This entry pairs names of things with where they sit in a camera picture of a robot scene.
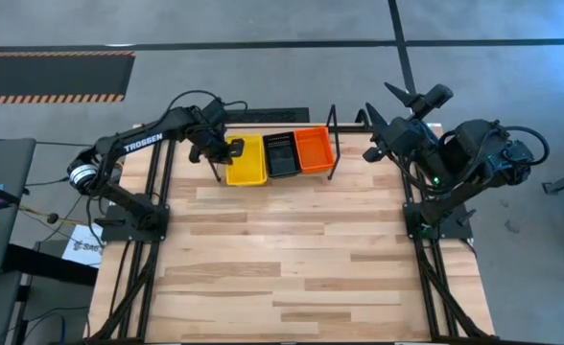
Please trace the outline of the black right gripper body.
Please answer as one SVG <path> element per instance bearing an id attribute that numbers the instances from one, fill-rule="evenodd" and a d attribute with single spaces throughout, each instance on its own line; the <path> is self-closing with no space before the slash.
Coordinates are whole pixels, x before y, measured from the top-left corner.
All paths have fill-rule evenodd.
<path id="1" fill-rule="evenodd" d="M 370 141 L 374 147 L 363 153 L 363 159 L 377 162 L 385 157 L 390 160 L 400 156 L 408 157 L 416 150 L 436 146 L 438 138 L 424 122 L 396 117 L 388 123 L 378 140 L 373 140 L 371 136 Z"/>

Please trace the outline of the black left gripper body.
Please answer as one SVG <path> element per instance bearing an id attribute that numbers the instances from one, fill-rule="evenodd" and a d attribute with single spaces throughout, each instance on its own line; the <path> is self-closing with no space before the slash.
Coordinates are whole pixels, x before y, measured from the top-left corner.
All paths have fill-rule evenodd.
<path id="1" fill-rule="evenodd" d="M 224 124 L 210 127 L 200 134 L 200 150 L 213 163 L 228 163 L 228 145 L 224 134 Z"/>

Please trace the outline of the yellow plastic basket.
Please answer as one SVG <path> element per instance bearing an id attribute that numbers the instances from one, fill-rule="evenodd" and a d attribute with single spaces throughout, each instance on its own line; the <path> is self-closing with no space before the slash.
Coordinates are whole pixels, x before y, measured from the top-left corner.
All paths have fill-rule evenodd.
<path id="1" fill-rule="evenodd" d="M 233 157 L 233 164 L 225 168 L 226 184 L 230 186 L 260 186 L 268 179 L 265 150 L 261 134 L 229 135 L 226 141 L 242 139 L 243 154 Z"/>

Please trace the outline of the black plastic basket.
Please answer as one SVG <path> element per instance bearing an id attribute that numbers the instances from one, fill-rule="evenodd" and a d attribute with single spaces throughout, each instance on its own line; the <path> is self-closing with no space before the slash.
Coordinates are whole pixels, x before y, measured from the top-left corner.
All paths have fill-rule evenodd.
<path id="1" fill-rule="evenodd" d="M 301 173 L 292 131 L 265 135 L 263 143 L 270 178 L 291 177 Z"/>

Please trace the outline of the orange plastic basket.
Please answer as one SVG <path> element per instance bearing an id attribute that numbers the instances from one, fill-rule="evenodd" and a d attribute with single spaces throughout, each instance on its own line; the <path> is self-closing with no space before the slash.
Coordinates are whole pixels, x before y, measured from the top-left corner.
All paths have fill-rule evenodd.
<path id="1" fill-rule="evenodd" d="M 333 151 L 326 126 L 295 130 L 294 140 L 303 173 L 322 173 L 334 166 Z"/>

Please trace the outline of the black floor grate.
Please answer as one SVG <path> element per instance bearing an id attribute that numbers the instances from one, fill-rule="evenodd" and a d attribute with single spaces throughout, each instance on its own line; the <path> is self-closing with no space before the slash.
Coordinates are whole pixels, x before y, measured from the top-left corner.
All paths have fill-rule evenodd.
<path id="1" fill-rule="evenodd" d="M 310 123 L 308 107 L 228 110 L 227 124 Z"/>

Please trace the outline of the white printed paper sheet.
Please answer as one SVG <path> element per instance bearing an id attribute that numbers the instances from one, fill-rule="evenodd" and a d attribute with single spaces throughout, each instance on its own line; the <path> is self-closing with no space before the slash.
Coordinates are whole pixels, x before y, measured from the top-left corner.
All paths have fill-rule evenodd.
<path id="1" fill-rule="evenodd" d="M 97 237 L 101 236 L 100 226 L 93 225 L 91 229 Z M 64 260 L 95 268 L 100 267 L 103 248 L 90 232 L 91 229 L 86 225 L 75 226 L 61 256 Z"/>

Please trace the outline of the black hazard-striped floor mat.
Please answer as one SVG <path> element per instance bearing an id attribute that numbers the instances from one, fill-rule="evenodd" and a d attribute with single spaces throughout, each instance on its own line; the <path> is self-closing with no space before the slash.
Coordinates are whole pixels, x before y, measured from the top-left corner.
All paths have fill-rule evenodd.
<path id="1" fill-rule="evenodd" d="M 119 103 L 134 52 L 0 53 L 0 104 Z"/>

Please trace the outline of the black floor bar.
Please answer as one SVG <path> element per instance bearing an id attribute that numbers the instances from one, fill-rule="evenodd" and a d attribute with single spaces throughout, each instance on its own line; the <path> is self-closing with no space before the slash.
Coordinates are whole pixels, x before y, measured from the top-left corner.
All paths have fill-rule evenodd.
<path id="1" fill-rule="evenodd" d="M 34 249 L 9 244 L 1 268 L 83 286 L 96 284 L 96 267 L 75 263 Z"/>

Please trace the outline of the grey side table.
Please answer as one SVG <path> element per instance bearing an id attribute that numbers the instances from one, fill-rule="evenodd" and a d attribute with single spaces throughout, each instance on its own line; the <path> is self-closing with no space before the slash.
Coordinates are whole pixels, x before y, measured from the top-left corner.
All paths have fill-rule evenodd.
<path id="1" fill-rule="evenodd" d="M 0 184 L 4 191 L 22 197 L 32 165 L 35 140 L 32 138 L 0 140 Z M 0 210 L 0 270 L 10 242 L 18 207 Z"/>

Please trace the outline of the black metal table frame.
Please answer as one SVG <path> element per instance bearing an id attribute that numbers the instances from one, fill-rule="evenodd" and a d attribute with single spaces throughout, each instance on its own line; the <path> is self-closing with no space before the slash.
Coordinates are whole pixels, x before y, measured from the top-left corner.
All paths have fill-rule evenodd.
<path id="1" fill-rule="evenodd" d="M 129 155 L 121 183 L 153 187 L 171 209 L 151 282 L 111 333 L 103 326 L 146 261 L 147 246 L 103 253 L 80 345 L 214 342 L 395 342 L 461 335 L 421 276 L 396 167 L 366 163 L 369 136 L 338 129 L 329 182 L 299 176 L 231 187 L 189 147 Z"/>

